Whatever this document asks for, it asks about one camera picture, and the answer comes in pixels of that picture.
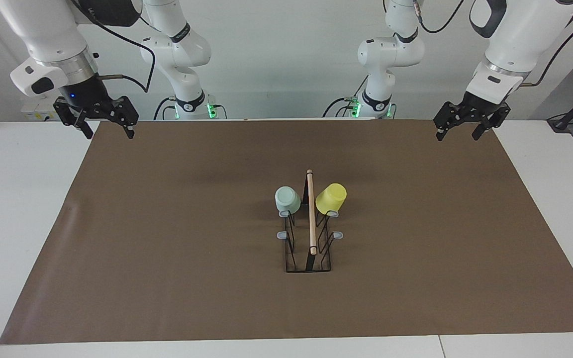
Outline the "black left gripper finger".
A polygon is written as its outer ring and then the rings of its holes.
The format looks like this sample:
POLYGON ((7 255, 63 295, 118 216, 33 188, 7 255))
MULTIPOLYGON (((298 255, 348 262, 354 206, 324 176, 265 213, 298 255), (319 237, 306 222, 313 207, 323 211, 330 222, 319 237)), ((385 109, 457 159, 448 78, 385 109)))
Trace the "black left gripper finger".
POLYGON ((479 124, 473 131, 473 139, 479 140, 485 132, 489 131, 490 129, 500 127, 503 124, 505 118, 509 115, 510 111, 510 107, 500 107, 490 114, 479 112, 477 115, 479 124))
POLYGON ((443 141, 447 132, 462 124, 464 121, 459 117, 459 107, 452 102, 445 102, 434 116, 436 126, 436 139, 443 141))

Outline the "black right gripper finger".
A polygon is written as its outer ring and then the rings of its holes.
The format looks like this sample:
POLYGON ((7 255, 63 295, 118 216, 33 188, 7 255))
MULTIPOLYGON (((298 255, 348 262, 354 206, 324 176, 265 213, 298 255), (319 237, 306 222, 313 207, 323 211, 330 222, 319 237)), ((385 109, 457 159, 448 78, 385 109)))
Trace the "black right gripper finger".
POLYGON ((91 140, 91 138, 93 138, 94 132, 86 122, 86 111, 81 111, 78 116, 75 116, 72 112, 72 108, 64 98, 57 98, 55 100, 54 109, 62 124, 65 126, 73 126, 78 131, 81 131, 87 140, 91 140))
POLYGON ((137 124, 139 114, 127 96, 121 96, 116 100, 116 112, 118 124, 125 131, 127 138, 134 138, 134 126, 137 124))

